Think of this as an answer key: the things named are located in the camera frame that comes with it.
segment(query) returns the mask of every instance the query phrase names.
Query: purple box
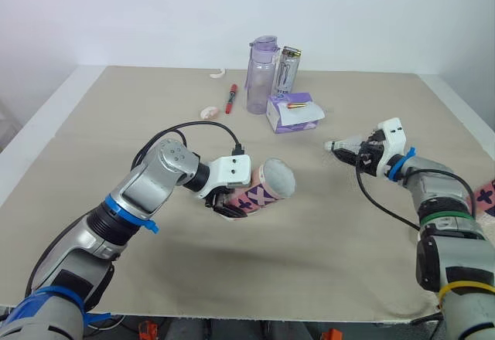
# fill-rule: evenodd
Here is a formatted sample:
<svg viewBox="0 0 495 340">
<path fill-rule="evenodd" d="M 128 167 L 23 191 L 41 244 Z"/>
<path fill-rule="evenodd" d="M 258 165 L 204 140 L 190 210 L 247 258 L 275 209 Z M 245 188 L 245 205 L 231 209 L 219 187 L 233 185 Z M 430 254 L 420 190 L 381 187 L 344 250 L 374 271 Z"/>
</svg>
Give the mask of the purple box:
<svg viewBox="0 0 495 340">
<path fill-rule="evenodd" d="M 285 93 L 280 95 L 271 95 L 268 100 L 266 117 L 270 122 L 271 128 L 276 134 L 290 133 L 293 131 L 301 131 L 316 128 L 318 120 L 305 121 L 298 124 L 282 126 L 280 119 L 279 103 L 303 103 L 312 102 L 311 94 L 309 93 Z"/>
</svg>

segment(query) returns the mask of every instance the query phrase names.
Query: green ring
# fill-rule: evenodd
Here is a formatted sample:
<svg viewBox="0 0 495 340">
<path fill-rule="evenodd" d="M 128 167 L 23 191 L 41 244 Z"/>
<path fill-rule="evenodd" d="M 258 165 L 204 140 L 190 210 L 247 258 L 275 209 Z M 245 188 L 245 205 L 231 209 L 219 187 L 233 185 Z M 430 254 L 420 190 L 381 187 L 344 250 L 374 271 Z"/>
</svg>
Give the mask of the green ring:
<svg viewBox="0 0 495 340">
<path fill-rule="evenodd" d="M 427 222 L 431 222 L 433 219 L 438 219 L 442 218 L 443 216 L 454 216 L 457 218 L 464 218 L 464 219 L 472 219 L 473 217 L 470 214 L 467 214 L 465 212 L 460 212 L 460 211 L 439 211 L 439 212 L 434 212 L 433 214 L 430 214 L 426 216 L 422 221 L 421 221 L 421 226 L 424 226 Z"/>
</svg>

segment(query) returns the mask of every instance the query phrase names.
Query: yellow ring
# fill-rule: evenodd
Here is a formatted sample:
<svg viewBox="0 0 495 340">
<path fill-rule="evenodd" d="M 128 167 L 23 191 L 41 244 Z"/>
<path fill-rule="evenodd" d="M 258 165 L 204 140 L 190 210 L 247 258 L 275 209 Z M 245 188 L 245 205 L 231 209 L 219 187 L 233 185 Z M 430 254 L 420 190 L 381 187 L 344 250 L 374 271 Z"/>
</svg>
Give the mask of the yellow ring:
<svg viewBox="0 0 495 340">
<path fill-rule="evenodd" d="M 489 292 L 492 292 L 495 294 L 495 287 L 490 286 L 489 284 L 482 284 L 481 282 L 476 282 L 475 280 L 457 280 L 455 282 L 451 282 L 449 284 L 446 284 L 442 289 L 439 291 L 439 302 L 440 302 L 440 307 L 442 307 L 442 300 L 443 297 L 451 290 L 454 288 L 460 288 L 460 287 L 473 287 L 473 288 L 482 288 L 484 290 L 487 290 Z"/>
</svg>

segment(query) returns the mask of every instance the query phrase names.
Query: blue ring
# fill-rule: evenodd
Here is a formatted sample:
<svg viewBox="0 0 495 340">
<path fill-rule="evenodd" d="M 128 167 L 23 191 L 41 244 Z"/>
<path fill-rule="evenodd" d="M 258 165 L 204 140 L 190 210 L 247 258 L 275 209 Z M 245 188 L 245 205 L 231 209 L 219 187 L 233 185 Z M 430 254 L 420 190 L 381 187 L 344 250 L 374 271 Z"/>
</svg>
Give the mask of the blue ring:
<svg viewBox="0 0 495 340">
<path fill-rule="evenodd" d="M 81 299 L 80 296 L 78 294 L 76 294 L 74 291 L 69 290 L 68 288 L 65 288 L 62 286 L 46 286 L 46 287 L 39 288 L 38 290 L 34 291 L 32 294 L 37 295 L 37 294 L 42 294 L 44 292 L 55 292 L 55 293 L 67 296 L 69 299 L 72 299 L 76 302 L 80 311 L 84 314 L 83 299 Z"/>
<path fill-rule="evenodd" d="M 406 154 L 406 156 L 404 156 L 403 158 L 401 158 L 399 161 L 397 161 L 395 163 L 395 165 L 390 169 L 390 171 L 388 172 L 388 178 L 392 181 L 392 182 L 396 182 L 397 180 L 395 180 L 395 174 L 401 169 L 402 165 L 411 157 L 414 157 L 416 156 L 416 148 L 414 147 L 411 147 L 411 149 L 409 150 L 409 152 Z"/>
<path fill-rule="evenodd" d="M 131 224 L 135 226 L 144 226 L 147 230 L 151 230 L 154 234 L 157 234 L 160 228 L 156 225 L 156 223 L 152 220 L 143 220 L 135 217 L 129 211 L 122 209 L 114 199 L 111 198 L 111 195 L 105 197 L 105 203 L 110 207 L 110 209 L 117 215 L 119 215 L 122 219 L 127 220 Z"/>
</svg>

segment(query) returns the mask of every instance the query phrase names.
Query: white tape piece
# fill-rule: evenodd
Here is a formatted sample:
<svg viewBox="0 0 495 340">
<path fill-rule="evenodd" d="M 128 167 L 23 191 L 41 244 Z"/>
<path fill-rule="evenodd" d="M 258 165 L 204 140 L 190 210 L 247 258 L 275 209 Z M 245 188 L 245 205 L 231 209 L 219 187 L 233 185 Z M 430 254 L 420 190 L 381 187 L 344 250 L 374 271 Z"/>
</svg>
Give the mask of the white tape piece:
<svg viewBox="0 0 495 340">
<path fill-rule="evenodd" d="M 224 68 L 220 68 L 220 73 L 211 73 L 210 77 L 212 79 L 221 79 L 222 77 L 225 76 L 226 72 L 227 72 L 227 70 L 225 70 Z"/>
</svg>

